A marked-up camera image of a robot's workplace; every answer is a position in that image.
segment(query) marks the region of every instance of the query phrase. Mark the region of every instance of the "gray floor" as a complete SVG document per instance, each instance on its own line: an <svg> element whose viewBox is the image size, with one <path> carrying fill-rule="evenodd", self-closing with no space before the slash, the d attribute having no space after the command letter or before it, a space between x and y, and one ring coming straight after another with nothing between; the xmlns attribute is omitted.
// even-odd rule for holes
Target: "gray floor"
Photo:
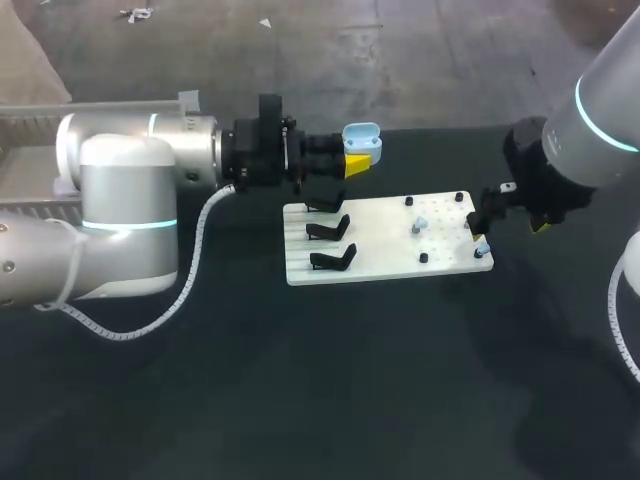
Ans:
<svg viewBox="0 0 640 480"><path fill-rule="evenodd" d="M365 119L395 129L548 114L639 3L16 1L76 101L200 89L229 123L254 113L257 93L277 92L308 131ZM156 9L146 22L114 18L145 3Z"/></svg>

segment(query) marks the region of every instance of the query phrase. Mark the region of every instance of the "hole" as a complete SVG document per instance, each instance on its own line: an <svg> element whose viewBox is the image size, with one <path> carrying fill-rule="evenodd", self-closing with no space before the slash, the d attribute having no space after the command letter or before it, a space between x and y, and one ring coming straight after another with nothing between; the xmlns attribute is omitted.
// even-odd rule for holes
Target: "hole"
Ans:
<svg viewBox="0 0 640 480"><path fill-rule="evenodd" d="M2 271L4 273L13 273L16 269L16 264L11 260L8 260L2 264Z"/></svg>

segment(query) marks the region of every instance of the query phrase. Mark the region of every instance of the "white plate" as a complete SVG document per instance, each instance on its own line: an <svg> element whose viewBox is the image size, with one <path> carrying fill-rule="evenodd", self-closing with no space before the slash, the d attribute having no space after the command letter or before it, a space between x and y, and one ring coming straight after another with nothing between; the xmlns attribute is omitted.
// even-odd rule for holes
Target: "white plate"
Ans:
<svg viewBox="0 0 640 480"><path fill-rule="evenodd" d="M466 217L475 211L467 192L456 202L457 192L413 195L413 206L406 197L346 200L335 214L307 212L303 203L285 205L284 244L289 285L318 285L365 282L396 278L452 275L486 272L493 268L489 253L475 258L474 253L484 236L473 241L465 228ZM336 227L348 214L351 225L339 242L309 240L307 223ZM419 234L411 232L418 217L429 223ZM311 253L341 257L355 243L358 253L345 272L313 270ZM429 261L420 263L420 254Z"/></svg>

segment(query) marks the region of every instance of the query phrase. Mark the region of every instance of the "black cloth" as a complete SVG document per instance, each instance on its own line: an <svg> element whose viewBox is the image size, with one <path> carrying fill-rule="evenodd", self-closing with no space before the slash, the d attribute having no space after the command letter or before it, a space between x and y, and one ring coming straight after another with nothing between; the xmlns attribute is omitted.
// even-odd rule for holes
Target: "black cloth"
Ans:
<svg viewBox="0 0 640 480"><path fill-rule="evenodd" d="M505 133L387 132L347 198L478 195L509 180ZM289 187L227 199L191 296L160 331L111 344L63 315L2 314L1 477L640 478L640 390L606 314L637 185L541 235L511 213L489 236L489 273L296 288L282 206L299 199ZM183 271L195 203L181 206ZM179 289L82 308L130 330ZM640 359L640 302L621 297Z"/></svg>

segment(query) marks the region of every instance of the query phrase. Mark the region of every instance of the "robotic arm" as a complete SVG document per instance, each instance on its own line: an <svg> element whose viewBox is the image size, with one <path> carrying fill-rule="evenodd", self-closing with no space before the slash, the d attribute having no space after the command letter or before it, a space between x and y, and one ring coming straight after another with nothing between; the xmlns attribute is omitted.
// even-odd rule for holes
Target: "robotic arm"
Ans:
<svg viewBox="0 0 640 480"><path fill-rule="evenodd" d="M487 233L508 208L524 207L534 232L589 205L593 193L640 165L640 10L636 11L548 120L516 123L504 142L513 182L487 189L471 215Z"/></svg>
<svg viewBox="0 0 640 480"><path fill-rule="evenodd" d="M177 277L177 192L236 190L308 175L345 178L362 156L341 134L306 135L260 97L258 118L221 130L207 116L76 113L56 142L62 181L81 192L82 227L0 212L2 305L148 295Z"/></svg>

